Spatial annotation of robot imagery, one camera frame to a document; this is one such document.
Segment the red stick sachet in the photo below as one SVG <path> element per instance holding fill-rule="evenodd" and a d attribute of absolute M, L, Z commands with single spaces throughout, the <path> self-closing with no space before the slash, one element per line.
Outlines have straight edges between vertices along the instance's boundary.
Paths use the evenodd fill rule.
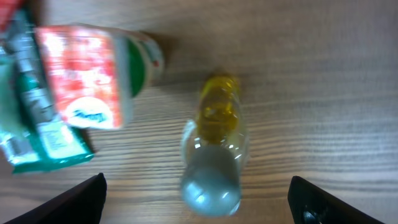
<path fill-rule="evenodd" d="M 0 28 L 5 31 L 10 18 L 19 9 L 24 0 L 0 0 Z"/>

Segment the yellow oil bottle silver cap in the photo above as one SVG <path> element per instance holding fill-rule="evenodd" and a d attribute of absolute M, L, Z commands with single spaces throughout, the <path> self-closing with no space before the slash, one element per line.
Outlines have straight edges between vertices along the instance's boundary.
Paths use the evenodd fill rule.
<path fill-rule="evenodd" d="M 231 216 L 241 198 L 241 172 L 249 157 L 249 136 L 240 107 L 238 79 L 215 72 L 203 84 L 193 119 L 182 132 L 185 170 L 182 200 L 195 213 Z"/>

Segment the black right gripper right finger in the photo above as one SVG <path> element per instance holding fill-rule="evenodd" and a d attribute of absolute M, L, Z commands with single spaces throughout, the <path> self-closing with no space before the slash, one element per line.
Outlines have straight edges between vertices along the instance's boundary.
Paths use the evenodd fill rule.
<path fill-rule="evenodd" d="M 287 198 L 295 224 L 382 224 L 299 176 L 292 177 Z"/>

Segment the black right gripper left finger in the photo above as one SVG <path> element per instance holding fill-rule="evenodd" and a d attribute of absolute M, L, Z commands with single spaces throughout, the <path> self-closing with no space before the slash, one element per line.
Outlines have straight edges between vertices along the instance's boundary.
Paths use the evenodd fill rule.
<path fill-rule="evenodd" d="M 99 224 L 106 194 L 99 173 L 6 224 Z"/>

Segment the green white gloves packet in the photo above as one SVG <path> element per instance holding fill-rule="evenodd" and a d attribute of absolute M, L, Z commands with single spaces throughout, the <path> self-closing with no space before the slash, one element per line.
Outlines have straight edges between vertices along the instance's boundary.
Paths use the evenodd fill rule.
<path fill-rule="evenodd" d="M 55 109 L 34 27 L 22 7 L 1 34 L 1 149 L 15 174 L 50 172 L 94 157 L 81 131 Z"/>

